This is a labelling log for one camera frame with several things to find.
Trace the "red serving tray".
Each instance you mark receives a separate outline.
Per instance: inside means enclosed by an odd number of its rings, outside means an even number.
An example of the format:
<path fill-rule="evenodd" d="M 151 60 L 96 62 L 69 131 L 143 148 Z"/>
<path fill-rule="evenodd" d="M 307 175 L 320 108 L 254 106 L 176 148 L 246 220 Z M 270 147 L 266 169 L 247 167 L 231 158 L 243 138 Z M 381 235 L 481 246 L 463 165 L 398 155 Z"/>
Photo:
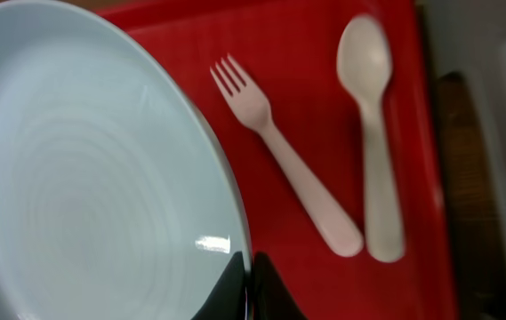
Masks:
<path fill-rule="evenodd" d="M 236 120 L 210 73 L 233 57 L 260 86 L 273 119 L 357 223 L 364 221 L 357 104 L 341 87 L 341 33 L 373 15 L 390 41 L 384 115 L 405 222 L 394 263 L 334 254 L 262 140 Z M 107 9 L 170 74 L 212 126 L 242 195 L 255 251 L 268 254 L 310 319 L 455 319 L 454 277 L 421 44 L 409 1 L 150 1 Z"/>

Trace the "white plastic spoon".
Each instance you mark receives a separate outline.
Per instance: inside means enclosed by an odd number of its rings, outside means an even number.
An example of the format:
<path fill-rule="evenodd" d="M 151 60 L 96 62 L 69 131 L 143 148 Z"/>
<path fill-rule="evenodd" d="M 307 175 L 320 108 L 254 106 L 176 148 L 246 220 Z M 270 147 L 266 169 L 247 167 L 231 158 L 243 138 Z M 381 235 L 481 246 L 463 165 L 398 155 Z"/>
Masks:
<path fill-rule="evenodd" d="M 336 70 L 360 113 L 366 247 L 376 260 L 395 262 L 405 253 L 405 233 L 382 106 L 393 66 L 389 42 L 374 17 L 359 14 L 348 23 Z"/>

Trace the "light blue plate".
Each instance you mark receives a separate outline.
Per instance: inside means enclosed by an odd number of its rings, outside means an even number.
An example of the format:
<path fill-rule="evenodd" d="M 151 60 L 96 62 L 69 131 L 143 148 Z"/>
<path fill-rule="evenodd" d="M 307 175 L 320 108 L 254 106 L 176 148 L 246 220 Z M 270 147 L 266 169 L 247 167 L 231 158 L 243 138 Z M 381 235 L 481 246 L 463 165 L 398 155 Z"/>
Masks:
<path fill-rule="evenodd" d="M 0 319 L 192 319 L 250 236 L 212 128 L 101 16 L 0 3 Z"/>

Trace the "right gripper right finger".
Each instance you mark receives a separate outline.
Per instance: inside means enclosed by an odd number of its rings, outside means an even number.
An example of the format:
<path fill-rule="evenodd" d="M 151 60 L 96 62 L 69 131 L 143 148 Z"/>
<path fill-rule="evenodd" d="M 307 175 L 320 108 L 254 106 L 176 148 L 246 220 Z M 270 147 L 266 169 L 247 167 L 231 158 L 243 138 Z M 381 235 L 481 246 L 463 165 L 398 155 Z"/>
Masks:
<path fill-rule="evenodd" d="M 307 320 L 265 252 L 253 257 L 253 319 Z"/>

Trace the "grey dishwasher rack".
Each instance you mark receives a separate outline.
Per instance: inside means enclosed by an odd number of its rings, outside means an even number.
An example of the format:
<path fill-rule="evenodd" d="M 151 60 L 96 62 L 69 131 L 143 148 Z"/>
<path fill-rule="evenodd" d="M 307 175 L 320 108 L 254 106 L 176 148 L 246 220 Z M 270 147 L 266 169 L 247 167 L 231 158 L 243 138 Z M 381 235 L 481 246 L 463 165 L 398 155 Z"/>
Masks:
<path fill-rule="evenodd" d="M 506 1 L 418 4 L 462 319 L 506 319 Z"/>

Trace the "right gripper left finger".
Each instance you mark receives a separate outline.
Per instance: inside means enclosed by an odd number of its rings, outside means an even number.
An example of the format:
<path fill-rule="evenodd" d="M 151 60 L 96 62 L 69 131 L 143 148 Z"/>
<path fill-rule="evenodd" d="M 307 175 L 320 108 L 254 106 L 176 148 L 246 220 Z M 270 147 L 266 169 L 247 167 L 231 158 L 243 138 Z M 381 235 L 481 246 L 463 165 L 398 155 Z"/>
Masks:
<path fill-rule="evenodd" d="M 192 320 L 244 320 L 246 283 L 243 254 L 235 252 L 204 305 Z"/>

